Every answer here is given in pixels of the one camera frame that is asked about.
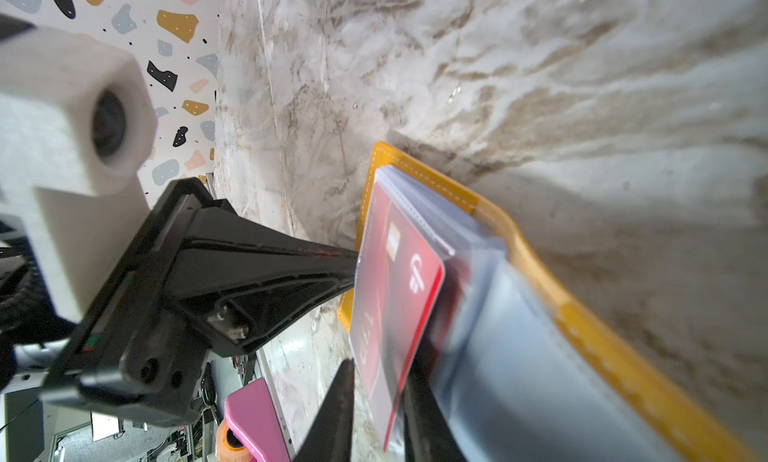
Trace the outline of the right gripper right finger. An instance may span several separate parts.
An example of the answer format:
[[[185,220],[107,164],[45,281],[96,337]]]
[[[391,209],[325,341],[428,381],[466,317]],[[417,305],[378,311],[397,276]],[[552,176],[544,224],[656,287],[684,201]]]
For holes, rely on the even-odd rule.
[[[402,406],[406,461],[466,461],[418,366],[408,374]]]

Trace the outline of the red credit card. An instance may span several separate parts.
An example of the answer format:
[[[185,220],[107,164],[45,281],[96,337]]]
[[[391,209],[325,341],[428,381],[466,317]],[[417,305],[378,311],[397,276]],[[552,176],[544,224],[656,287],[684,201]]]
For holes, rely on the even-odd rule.
[[[350,340],[382,450],[389,448],[405,380],[445,266],[400,191],[377,181],[356,271]]]

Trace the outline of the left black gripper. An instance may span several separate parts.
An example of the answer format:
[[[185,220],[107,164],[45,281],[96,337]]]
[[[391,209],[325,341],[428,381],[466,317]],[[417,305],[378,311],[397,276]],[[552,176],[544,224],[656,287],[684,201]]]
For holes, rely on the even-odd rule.
[[[197,178],[170,183],[54,360],[43,402],[191,424],[208,346],[220,356],[256,351],[353,288],[357,252],[213,204]]]

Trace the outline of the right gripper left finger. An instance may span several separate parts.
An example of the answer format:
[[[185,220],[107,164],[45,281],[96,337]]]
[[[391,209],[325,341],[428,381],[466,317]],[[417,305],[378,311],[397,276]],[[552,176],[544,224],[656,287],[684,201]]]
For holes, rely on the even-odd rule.
[[[351,460],[354,389],[354,361],[344,359],[293,462]]]

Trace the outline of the yellow leather card holder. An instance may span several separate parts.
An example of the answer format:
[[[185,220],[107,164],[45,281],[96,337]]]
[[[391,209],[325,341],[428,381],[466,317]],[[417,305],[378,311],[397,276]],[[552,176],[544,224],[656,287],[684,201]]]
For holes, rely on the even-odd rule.
[[[754,461],[755,453],[600,321],[558,280],[499,206],[385,142],[374,145],[360,219],[366,222],[376,171],[393,165],[446,197],[502,238],[508,261],[554,314],[576,352],[634,413],[688,461]]]

